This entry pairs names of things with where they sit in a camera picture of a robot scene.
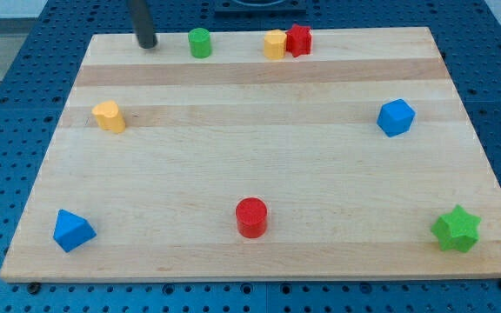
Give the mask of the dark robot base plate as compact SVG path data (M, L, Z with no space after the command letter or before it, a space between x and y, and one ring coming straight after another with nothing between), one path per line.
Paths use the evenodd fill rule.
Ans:
M305 13L305 0L217 0L216 15L238 13Z

